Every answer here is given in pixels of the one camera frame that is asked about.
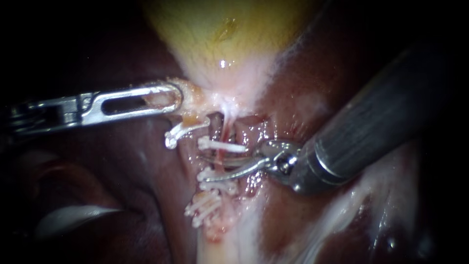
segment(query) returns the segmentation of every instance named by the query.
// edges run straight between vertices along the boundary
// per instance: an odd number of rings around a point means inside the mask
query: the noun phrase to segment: dissecting forceps
[[[267,140],[260,142],[247,157],[228,157],[217,161],[212,156],[201,156],[204,160],[220,164],[232,171],[205,178],[205,182],[241,178],[257,171],[264,171],[274,180],[289,185],[292,168],[296,164],[301,145],[290,140]]]

